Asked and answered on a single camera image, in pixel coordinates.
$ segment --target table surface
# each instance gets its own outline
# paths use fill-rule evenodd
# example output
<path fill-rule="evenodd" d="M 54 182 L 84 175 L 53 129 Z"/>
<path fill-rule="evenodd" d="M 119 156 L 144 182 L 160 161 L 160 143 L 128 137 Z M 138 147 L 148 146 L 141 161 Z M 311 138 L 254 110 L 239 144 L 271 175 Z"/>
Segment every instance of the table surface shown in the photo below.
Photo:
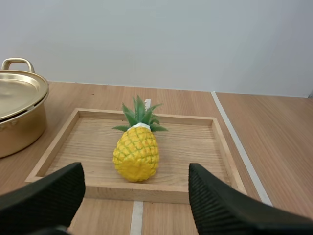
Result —
<path fill-rule="evenodd" d="M 121 110 L 132 97 L 163 103 L 162 114 L 216 117 L 246 191 L 260 200 L 210 92 L 50 82 L 48 126 L 28 148 L 0 159 L 0 194 L 25 179 L 74 108 Z M 217 93 L 270 200 L 277 208 L 313 218 L 313 99 Z M 133 202 L 84 199 L 70 230 L 79 234 L 129 234 Z M 197 234 L 189 205 L 144 203 L 143 235 Z"/>

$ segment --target pineapple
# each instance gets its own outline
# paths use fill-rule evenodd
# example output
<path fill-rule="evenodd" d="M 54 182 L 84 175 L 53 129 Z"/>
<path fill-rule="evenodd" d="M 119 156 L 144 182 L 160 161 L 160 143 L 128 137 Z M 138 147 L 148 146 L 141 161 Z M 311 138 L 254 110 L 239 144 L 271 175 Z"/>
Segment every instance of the pineapple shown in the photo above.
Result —
<path fill-rule="evenodd" d="M 144 102 L 137 96 L 137 100 L 134 99 L 135 112 L 122 105 L 129 126 L 113 128 L 124 131 L 113 153 L 115 169 L 130 182 L 147 180 L 158 168 L 160 155 L 152 132 L 167 131 L 159 125 L 158 117 L 152 114 L 159 105 L 145 110 Z"/>

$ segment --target pot lid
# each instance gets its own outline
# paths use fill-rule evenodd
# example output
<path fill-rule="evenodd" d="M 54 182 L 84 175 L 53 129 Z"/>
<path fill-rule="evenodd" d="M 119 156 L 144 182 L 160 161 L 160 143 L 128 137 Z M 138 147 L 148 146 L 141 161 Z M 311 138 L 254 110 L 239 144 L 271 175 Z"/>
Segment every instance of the pot lid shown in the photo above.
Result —
<path fill-rule="evenodd" d="M 12 59 L 8 59 L 9 64 L 13 63 Z M 0 70 L 0 120 L 10 118 L 36 105 L 48 91 L 47 81 L 34 74 L 31 63 L 28 62 L 32 72 L 26 72 L 8 70 L 9 65 L 6 61 L 2 65 L 3 70 Z"/>

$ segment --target green leaf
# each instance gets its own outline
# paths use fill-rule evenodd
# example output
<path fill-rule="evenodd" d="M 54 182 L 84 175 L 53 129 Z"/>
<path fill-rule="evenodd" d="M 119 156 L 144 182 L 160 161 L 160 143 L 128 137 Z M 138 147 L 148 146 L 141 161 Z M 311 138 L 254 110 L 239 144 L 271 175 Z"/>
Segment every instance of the green leaf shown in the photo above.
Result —
<path fill-rule="evenodd" d="M 137 109 L 137 101 L 135 100 L 135 98 L 133 97 L 133 101 L 134 101 L 134 107 L 135 107 L 135 118 L 137 119 L 137 113 L 138 113 L 138 109 Z"/>
<path fill-rule="evenodd" d="M 149 108 L 149 109 L 146 111 L 145 116 L 142 118 L 142 120 L 141 120 L 140 122 L 149 125 L 149 124 L 150 124 L 149 122 L 150 122 L 151 115 L 152 115 L 152 109 Z"/>
<path fill-rule="evenodd" d="M 125 116 L 126 116 L 128 122 L 129 122 L 129 125 L 130 125 L 130 126 L 134 126 L 134 125 L 136 125 L 136 124 L 138 123 L 138 121 L 136 120 L 136 118 L 135 118 L 133 115 L 131 115 L 130 113 L 125 112 L 124 114 L 125 114 Z"/>
<path fill-rule="evenodd" d="M 142 101 L 142 99 L 138 95 L 137 95 L 136 105 L 137 105 L 136 119 L 138 122 L 140 122 L 143 119 L 143 117 L 145 116 L 146 108 L 145 108 L 144 102 Z"/>
<path fill-rule="evenodd" d="M 126 132 L 128 128 L 130 128 L 130 126 L 116 126 L 113 127 L 112 129 Z"/>
<path fill-rule="evenodd" d="M 152 119 L 152 120 L 150 121 L 150 124 L 152 124 L 152 123 L 157 123 L 157 124 L 160 125 L 160 121 L 159 121 L 157 118 Z"/>
<path fill-rule="evenodd" d="M 155 132 L 155 131 L 168 131 L 166 128 L 164 128 L 163 126 L 160 126 L 160 125 L 156 125 L 156 124 L 152 124 L 150 125 L 150 129 L 152 132 Z"/>
<path fill-rule="evenodd" d="M 133 117 L 135 117 L 135 113 L 133 112 L 133 110 L 128 108 L 124 103 L 122 104 L 122 109 L 123 109 L 123 112 L 130 113 L 131 115 L 133 115 Z"/>
<path fill-rule="evenodd" d="M 151 118 L 157 118 L 157 119 L 159 119 L 160 117 L 157 116 L 157 115 L 152 114 L 152 115 L 151 115 Z"/>
<path fill-rule="evenodd" d="M 153 111 L 155 108 L 157 108 L 158 106 L 161 106 L 161 105 L 163 105 L 163 104 L 156 104 L 156 105 L 153 105 L 153 106 L 150 107 L 150 109 Z"/>

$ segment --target gold pot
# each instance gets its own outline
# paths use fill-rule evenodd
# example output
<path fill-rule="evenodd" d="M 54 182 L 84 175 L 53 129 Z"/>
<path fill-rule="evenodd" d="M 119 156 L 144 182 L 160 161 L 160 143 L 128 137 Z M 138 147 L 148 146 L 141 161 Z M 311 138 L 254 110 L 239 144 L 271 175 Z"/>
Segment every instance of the gold pot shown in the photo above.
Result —
<path fill-rule="evenodd" d="M 29 72 L 10 70 L 12 63 L 26 63 Z M 48 94 L 48 82 L 35 74 L 29 61 L 10 58 L 3 62 L 0 70 L 0 158 L 26 148 L 44 132 L 44 101 Z"/>

